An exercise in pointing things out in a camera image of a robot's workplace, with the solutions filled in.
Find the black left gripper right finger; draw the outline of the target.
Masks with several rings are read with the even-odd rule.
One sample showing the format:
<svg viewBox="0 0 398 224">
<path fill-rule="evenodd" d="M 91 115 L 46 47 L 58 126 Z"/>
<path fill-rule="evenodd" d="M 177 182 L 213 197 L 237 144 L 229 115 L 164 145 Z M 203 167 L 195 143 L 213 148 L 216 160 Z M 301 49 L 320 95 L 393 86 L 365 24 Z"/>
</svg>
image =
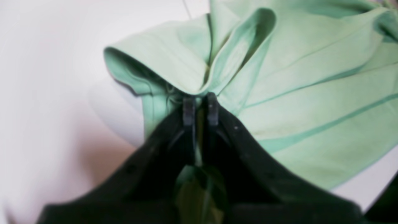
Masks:
<svg viewBox="0 0 398 224">
<path fill-rule="evenodd" d="M 224 180 L 225 224 L 361 224 L 359 207 L 276 161 L 214 93 L 204 100 L 203 160 Z"/>
</svg>

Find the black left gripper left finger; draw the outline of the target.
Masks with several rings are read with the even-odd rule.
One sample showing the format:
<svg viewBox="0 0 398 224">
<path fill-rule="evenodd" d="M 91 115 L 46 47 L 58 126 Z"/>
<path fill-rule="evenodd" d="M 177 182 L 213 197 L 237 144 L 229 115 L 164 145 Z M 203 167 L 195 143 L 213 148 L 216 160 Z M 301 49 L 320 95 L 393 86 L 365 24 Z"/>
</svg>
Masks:
<svg viewBox="0 0 398 224">
<path fill-rule="evenodd" d="M 195 108 L 185 97 L 111 177 L 76 200 L 47 205 L 38 224 L 179 224 L 173 193 L 195 163 Z"/>
</svg>

